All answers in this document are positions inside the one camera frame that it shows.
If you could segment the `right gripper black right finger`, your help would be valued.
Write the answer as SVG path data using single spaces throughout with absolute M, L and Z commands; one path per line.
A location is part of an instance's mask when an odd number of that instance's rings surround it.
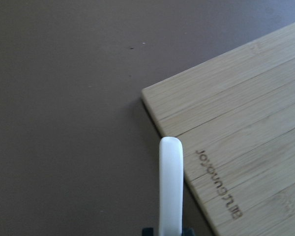
M 192 228 L 183 228 L 182 236 L 195 236 L 195 231 Z

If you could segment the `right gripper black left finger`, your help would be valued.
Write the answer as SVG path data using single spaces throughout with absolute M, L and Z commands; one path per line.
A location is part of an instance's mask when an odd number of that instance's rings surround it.
M 143 228 L 142 236 L 153 236 L 153 228 Z

